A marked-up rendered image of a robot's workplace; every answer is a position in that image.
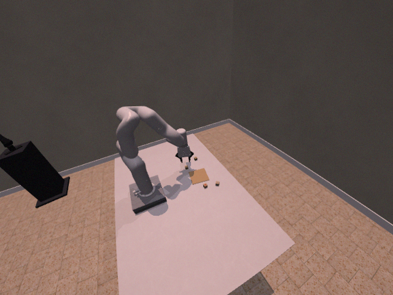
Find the orange flat mat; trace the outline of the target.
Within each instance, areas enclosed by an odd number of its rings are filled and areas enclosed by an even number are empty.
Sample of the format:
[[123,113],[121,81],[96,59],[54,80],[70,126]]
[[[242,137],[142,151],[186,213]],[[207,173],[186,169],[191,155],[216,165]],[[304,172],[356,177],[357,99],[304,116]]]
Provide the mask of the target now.
[[190,171],[189,175],[190,175],[190,179],[192,181],[192,184],[197,184],[197,183],[201,183],[201,182],[209,180],[208,175],[207,175],[204,168],[199,169],[199,170]]

